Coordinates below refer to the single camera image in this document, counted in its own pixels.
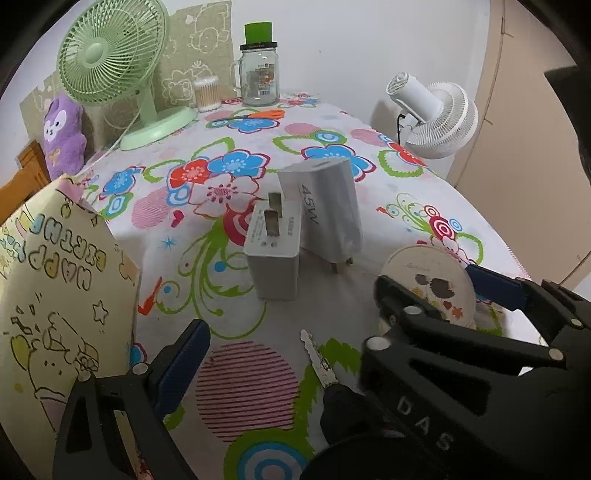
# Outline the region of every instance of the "wooden furniture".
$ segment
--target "wooden furniture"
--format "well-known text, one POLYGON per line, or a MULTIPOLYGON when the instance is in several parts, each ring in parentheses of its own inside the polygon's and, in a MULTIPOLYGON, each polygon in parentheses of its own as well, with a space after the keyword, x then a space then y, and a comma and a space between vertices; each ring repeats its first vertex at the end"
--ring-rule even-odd
POLYGON ((49 184, 45 155, 41 146, 33 140, 18 156, 21 168, 10 182, 0 187, 0 225, 21 206, 49 184))
POLYGON ((492 0, 476 98, 480 130, 448 180, 486 218, 536 282, 573 289, 591 270, 589 180, 571 120, 545 72, 574 64, 517 0, 492 0))

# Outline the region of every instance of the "pink circle print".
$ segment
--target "pink circle print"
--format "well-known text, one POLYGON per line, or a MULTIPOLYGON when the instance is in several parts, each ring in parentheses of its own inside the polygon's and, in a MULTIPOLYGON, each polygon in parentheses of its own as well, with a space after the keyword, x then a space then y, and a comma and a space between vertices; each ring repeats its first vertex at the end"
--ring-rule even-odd
POLYGON ((297 394, 290 365, 276 351, 250 341, 215 349, 197 377, 199 415, 224 442, 247 430, 292 429, 297 394))

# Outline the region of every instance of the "floral tablecloth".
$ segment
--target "floral tablecloth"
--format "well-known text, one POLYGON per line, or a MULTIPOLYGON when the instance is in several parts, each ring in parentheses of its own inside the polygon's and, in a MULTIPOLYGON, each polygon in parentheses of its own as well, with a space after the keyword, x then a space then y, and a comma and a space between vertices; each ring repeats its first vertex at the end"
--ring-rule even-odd
MULTIPOLYGON (((527 276, 468 201, 393 140, 303 93, 275 108, 285 109, 285 118, 227 120, 257 111, 227 100, 155 144, 113 152, 79 177, 85 197, 142 269, 131 362, 151 361, 193 318, 211 327, 210 351, 165 420, 201 480, 295 480, 325 447, 320 384, 300 330, 314 335, 339 379, 353 384, 361 342, 378 328, 374 279, 396 249, 434 245, 463 264, 527 276), (279 168, 319 155, 351 160, 363 251, 338 275, 303 252, 297 300, 260 300, 242 253, 253 202, 278 189, 279 168)), ((478 299, 475 321, 490 333, 538 341, 520 312, 486 299, 478 299)))

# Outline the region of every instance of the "cotton swab container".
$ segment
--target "cotton swab container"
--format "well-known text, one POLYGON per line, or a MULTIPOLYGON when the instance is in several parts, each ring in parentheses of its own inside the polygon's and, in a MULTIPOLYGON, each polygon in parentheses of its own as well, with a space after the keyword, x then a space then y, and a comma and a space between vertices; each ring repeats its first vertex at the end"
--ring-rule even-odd
POLYGON ((197 110, 210 112, 222 106, 218 91, 220 80, 217 76, 206 77, 193 81, 197 110))

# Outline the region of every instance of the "scissor handle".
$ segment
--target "scissor handle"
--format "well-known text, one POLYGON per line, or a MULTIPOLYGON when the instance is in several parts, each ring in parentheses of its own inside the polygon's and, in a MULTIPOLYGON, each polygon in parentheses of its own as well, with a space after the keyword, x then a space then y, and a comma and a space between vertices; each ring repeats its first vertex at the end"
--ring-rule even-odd
POLYGON ((262 112, 255 112, 248 115, 248 118, 268 118, 270 120, 280 120, 283 117, 285 117, 285 110, 280 108, 263 110, 262 112))

